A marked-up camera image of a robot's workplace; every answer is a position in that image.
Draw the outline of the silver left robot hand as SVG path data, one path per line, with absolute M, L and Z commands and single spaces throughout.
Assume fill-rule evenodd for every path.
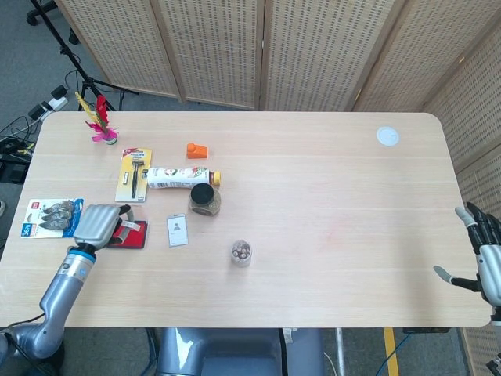
M 134 212 L 128 204 L 117 206 L 111 204 L 92 204 L 82 214 L 80 222 L 74 232 L 74 241 L 77 248 L 89 254 L 106 248 L 111 244 L 122 244 L 128 237 L 131 227 L 123 225 L 122 230 L 115 237 L 114 234 L 122 226 L 122 216 L 126 215 L 126 222 L 135 226 Z

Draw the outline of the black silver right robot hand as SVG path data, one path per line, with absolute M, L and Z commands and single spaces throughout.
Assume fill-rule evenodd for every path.
M 455 213 L 465 225 L 473 248 L 478 268 L 476 279 L 454 277 L 441 266 L 433 269 L 444 282 L 479 292 L 497 312 L 500 311 L 500 220 L 472 202 L 467 202 L 466 206 L 455 208 Z

